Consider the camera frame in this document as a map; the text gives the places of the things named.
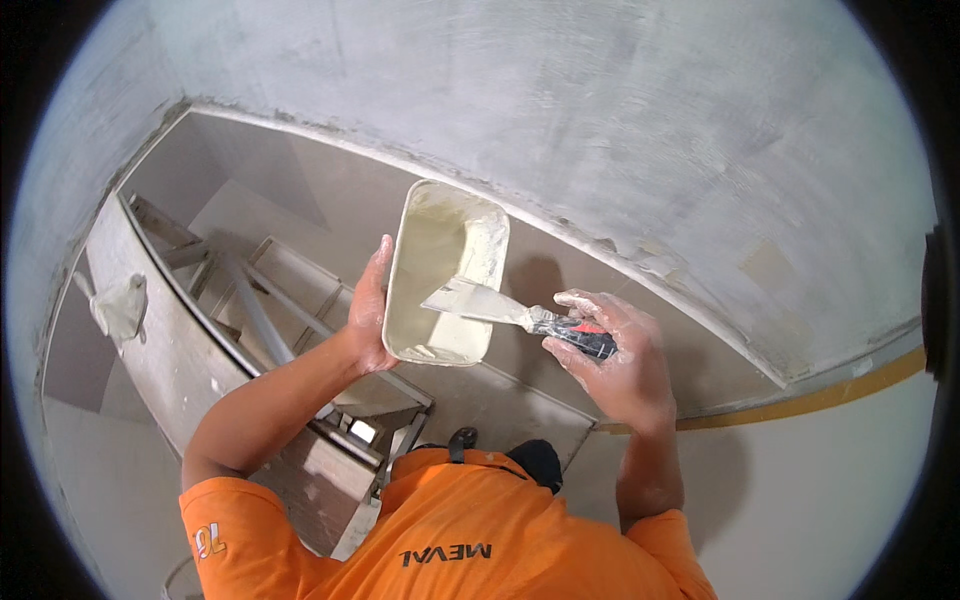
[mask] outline shirt logo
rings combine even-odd
[[[482,559],[488,559],[493,552],[492,544],[484,545],[483,543],[478,543],[474,546],[470,546],[468,543],[458,543],[450,545],[447,548],[447,551],[450,554],[449,557],[447,557],[442,546],[437,546],[435,548],[427,546],[423,548],[422,552],[418,552],[416,550],[407,550],[406,552],[401,552],[398,554],[398,556],[403,557],[403,566],[407,567],[410,566],[411,557],[418,563],[429,563],[434,559],[437,559],[441,563],[445,563],[446,561],[462,561],[463,559],[472,559],[475,556]]]
[[[197,544],[197,556],[202,559],[227,549],[227,545],[220,541],[220,526],[217,523],[198,529],[193,541]]]

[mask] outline shirt sleeve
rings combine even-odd
[[[646,550],[666,568],[690,600],[716,599],[716,592],[697,563],[690,543],[686,517],[676,509],[637,521],[627,538]]]
[[[302,598],[341,563],[300,543],[280,499],[236,477],[214,477],[180,496],[204,597]]]

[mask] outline yellow stripe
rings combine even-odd
[[[868,372],[856,379],[841,381],[813,394],[724,415],[678,420],[677,431],[729,427],[731,425],[756,423],[762,420],[786,419],[787,417],[814,413],[825,408],[833,408],[870,394],[876,394],[880,390],[900,383],[907,377],[922,371],[925,364],[924,348],[915,348],[876,371]],[[595,430],[621,435],[631,432],[630,427],[623,423],[601,423],[595,427]]]

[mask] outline putty knife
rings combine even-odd
[[[566,340],[582,353],[601,359],[616,352],[613,336],[596,323],[556,315],[542,306],[527,308],[509,296],[462,276],[453,276],[420,306],[467,319],[519,325],[527,333]]]

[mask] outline orange shirt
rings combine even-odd
[[[279,498],[231,477],[180,497],[204,595],[217,598],[715,598],[686,520],[667,511],[626,536],[570,516],[498,452],[396,459],[377,523],[341,563],[307,550]]]

